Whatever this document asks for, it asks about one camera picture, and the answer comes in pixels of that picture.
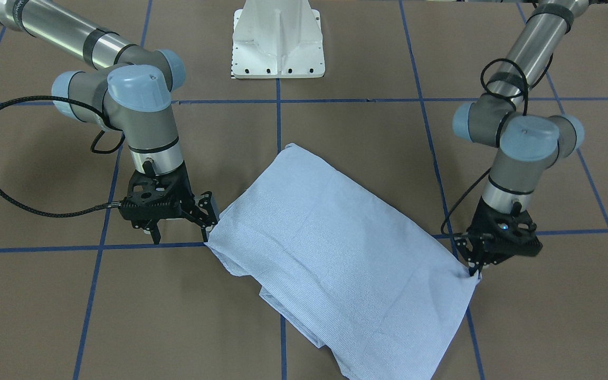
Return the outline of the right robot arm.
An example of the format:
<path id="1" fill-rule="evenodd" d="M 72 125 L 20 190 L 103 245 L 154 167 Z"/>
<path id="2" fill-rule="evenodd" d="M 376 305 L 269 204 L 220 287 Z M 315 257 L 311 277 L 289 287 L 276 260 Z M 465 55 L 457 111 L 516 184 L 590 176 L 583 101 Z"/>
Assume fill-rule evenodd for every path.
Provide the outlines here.
<path id="1" fill-rule="evenodd" d="M 101 128 L 91 145 L 94 154 L 108 154 L 96 148 L 99 140 L 109 131 L 120 132 L 119 145 L 127 145 L 135 166 L 123 199 L 77 212 L 37 210 L 2 188 L 0 197 L 46 218 L 117 209 L 154 244 L 162 238 L 160 221 L 186 220 L 196 224 L 208 242 L 219 220 L 215 200 L 211 192 L 193 193 L 171 105 L 172 92 L 186 80 L 183 60 L 171 50 L 146 50 L 53 1 L 0 1 L 0 26 L 57 46 L 92 68 L 62 73 L 48 96 L 5 101 L 0 111 L 26 102 L 52 101 L 62 115 Z"/>

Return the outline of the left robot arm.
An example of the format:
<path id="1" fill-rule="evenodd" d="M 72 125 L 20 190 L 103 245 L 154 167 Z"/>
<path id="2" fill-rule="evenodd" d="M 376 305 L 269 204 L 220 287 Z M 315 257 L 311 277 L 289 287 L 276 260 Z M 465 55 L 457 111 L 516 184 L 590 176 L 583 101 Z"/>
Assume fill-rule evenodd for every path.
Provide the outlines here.
<path id="1" fill-rule="evenodd" d="M 470 226 L 453 236 L 471 276 L 511 257 L 535 257 L 542 250 L 528 212 L 544 171 L 576 152 L 582 123 L 570 115 L 534 116 L 531 90 L 545 77 L 553 53 L 591 1 L 540 1 L 497 72 L 480 75 L 483 94 L 459 106 L 453 131 L 473 144 L 497 150 Z"/>

